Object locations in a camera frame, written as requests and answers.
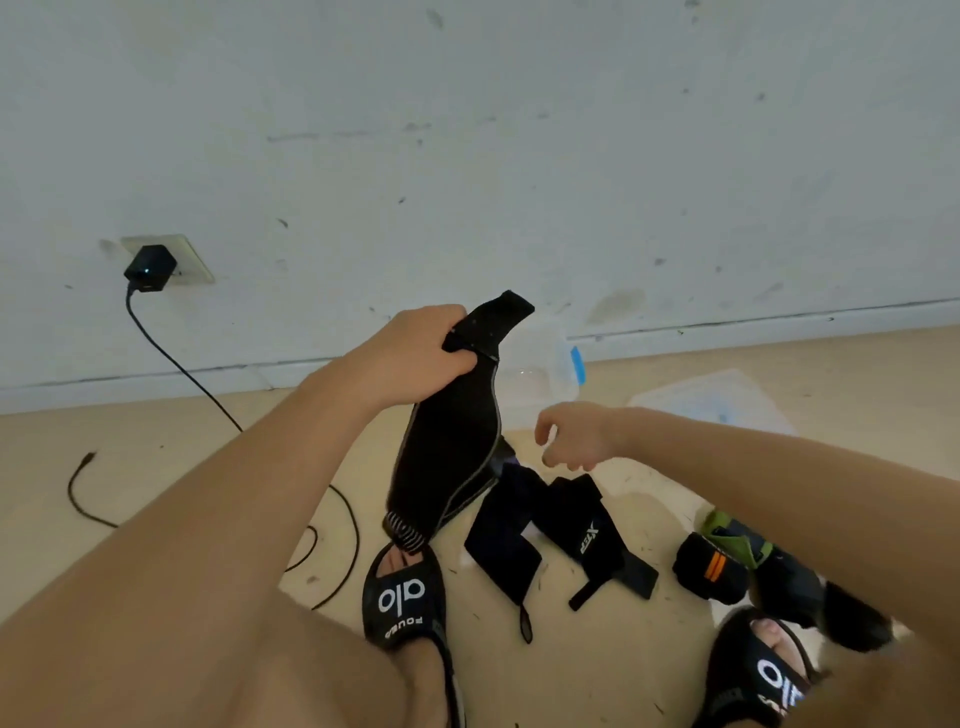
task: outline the black cable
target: black cable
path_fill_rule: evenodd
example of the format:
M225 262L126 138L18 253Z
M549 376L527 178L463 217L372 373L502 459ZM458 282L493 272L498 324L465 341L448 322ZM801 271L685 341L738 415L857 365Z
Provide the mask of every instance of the black cable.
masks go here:
M230 413L227 412L227 410L224 408L224 406L223 406L222 404L220 404L220 402L217 400L217 398L214 397L213 395L211 395L209 392L207 392L207 391L206 391L206 387L204 387L199 381L197 381L197 380L193 377L193 375L191 375L189 372L187 372L185 369L183 369L183 367L180 365L180 363L177 361L177 359L175 359L173 356L171 356L171 355L168 354L166 351L164 351L164 350L163 350L163 347L161 347L156 341L154 341L153 336L151 336L149 333L147 333L147 329L145 329L145 328L143 327L143 324L140 323L140 320L139 320L138 318L136 318L136 314L133 313L133 309L131 308L131 305L130 305L130 299L133 298L133 292L134 292L134 291L136 291L136 287L133 285L133 282L131 281L130 285L127 286L127 313L130 314L130 317L133 319L133 322L136 324L136 327L140 329L140 333L143 334L143 337L144 337L147 341L149 341L151 344L154 345L154 349L156 349L158 352L160 352L161 354L163 354L164 356L166 356L166 357L167 357L167 360L168 360L171 364L173 364L175 367L177 367L177 369L179 369L180 372L181 372L186 378L188 378L190 381L192 381L194 384L196 384L196 385L197 385L197 388L200 389L201 392L203 392L205 395L207 395L207 396L210 398L210 401L212 401L214 404L216 404L218 407L220 407L220 411L223 412L225 415L227 415L227 419L230 420L230 421L233 423L233 426L234 426L234 427L236 427L238 430L240 430L241 432L243 432L243 427L241 427L240 424L230 416Z
M227 419L233 423L233 426L236 427L238 431L243 432L243 427L241 427L240 424L230 416L230 413L227 412L227 410L224 408L222 404L220 404L220 401L217 400L217 398L211 395L209 392L207 392L206 388L199 381L197 381L189 372L183 369L183 367L180 365L177 359L175 359L173 356L168 354L156 341L154 341L153 337L149 333L147 333L147 329L145 329L143 325L140 323L140 320L136 318L136 314L133 313L133 308L131 307L131 298L133 298L133 293L135 290L136 288L132 283L127 287L127 313L130 314L130 317L133 319L133 322L136 324L136 327L140 329L140 333L143 334L144 338L146 338L147 341L149 341L151 344L154 345L154 348L158 352L166 356L171 364L177 367L177 369L179 369L190 381L196 384L197 387L205 395L207 395L210 398L210 400L217 405L217 407L220 408L220 411L227 416ZM79 513L84 518L89 519L91 521L95 521L97 523L101 523L102 525L108 526L110 528L119 528L120 526L118 523L107 521L107 519L102 519L99 516L94 516L92 513L89 513L88 511L84 510L84 508L80 505L80 503L77 502L77 499L73 493L73 486L74 486L74 482L77 480L77 476L87 465L89 465L93 461L93 458L96 457L96 455L97 455L96 452L88 452L86 455L84 455L84 458L80 461L80 465L77 466L77 470L73 472L73 474L70 476L70 480L67 481L66 496L70 499L70 504L74 507L74 510L76 510L77 513ZM340 590L344 588L344 585L350 579L350 575L353 574L353 568L356 566L357 557L360 555L360 526L357 525L357 519L356 519L356 516L353 514L353 508L350 506L350 501L347 500L347 497L343 493L341 493L340 489L337 488L333 483L330 483L328 487L331 491L333 491L334 493L337 494L337 496L340 497L340 500L342 500L344 502L344 505L347 507L347 513L349 513L349 516L350 516L350 523L352 523L353 525L353 558L350 559L350 566L347 569L347 573L344 574L344 578L340 580L339 584L337 584L336 589L334 589L327 597L322 599L320 603L310 607L311 611L320 609L327 602L329 602L330 599L332 599L334 596L340 593ZM313 544L310 545L310 548L307 549L307 552L303 554L303 556L300 558L300 560L296 564L292 564L286 569L284 569L283 573L287 573L287 571L294 570L296 567L298 567L300 564L302 564L304 561L310 558L310 554L312 554L314 549L317 547L317 542L320 540L320 534L317 532L317 529L313 525L308 524L306 527L306 530L313 533Z
M110 528L119 528L120 526L117 523L114 523L113 521L108 521L107 519L102 519L99 516L94 516L92 513L88 513L87 511L85 511L83 507L80 505L80 503L77 502L77 499L74 498L73 496L73 483L77 479L77 475L80 474L81 470L83 470L86 466L88 466L91 462L93 462L93 458L95 458L96 456L97 456L96 452L88 452L86 455L84 455L84 459L80 461L80 465L77 466L77 470L75 470L73 474L70 475L70 479L67 481L66 496L70 498L70 503L71 505L73 505L77 513L79 513L85 519L90 519L91 521L102 523L103 525L109 526Z

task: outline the orange stripe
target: orange stripe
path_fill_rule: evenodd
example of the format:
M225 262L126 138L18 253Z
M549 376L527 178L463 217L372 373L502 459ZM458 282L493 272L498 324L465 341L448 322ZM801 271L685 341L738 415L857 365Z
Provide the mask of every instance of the orange stripe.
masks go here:
M710 565L707 567L707 572L704 574L705 579L710 578L710 574L713 572L713 567L717 565L717 561L720 559L720 552L714 551L713 558L710 559Z
M713 574L710 576L710 581L716 581L720 578L720 572L723 571L723 568L727 565L727 557L723 554L720 554L720 560L717 561L716 569L713 570Z

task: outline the white wall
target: white wall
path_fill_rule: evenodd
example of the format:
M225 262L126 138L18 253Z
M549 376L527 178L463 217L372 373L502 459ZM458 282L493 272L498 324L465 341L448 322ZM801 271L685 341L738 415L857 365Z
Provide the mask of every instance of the white wall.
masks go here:
M591 345L960 321L958 37L954 0L8 3L0 395L170 370L123 310L141 233L217 279L134 299L194 369L508 287Z

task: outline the plastic bottle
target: plastic bottle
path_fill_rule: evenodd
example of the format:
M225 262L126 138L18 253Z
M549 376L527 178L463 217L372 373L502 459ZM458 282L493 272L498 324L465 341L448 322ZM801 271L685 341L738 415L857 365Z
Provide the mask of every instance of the plastic bottle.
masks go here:
M576 400L587 380L576 347L554 317L534 314L500 344L494 391L504 431L531 429L542 409Z

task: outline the outlet plate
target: outlet plate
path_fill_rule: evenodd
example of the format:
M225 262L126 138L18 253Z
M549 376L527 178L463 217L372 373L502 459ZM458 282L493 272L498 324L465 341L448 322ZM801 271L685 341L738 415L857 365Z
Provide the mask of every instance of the outlet plate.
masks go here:
M177 268L170 277L170 285L200 285L212 283L213 274L190 245L186 235L135 235L120 238L120 245L130 253L137 254L145 245L165 245L170 254L177 259Z

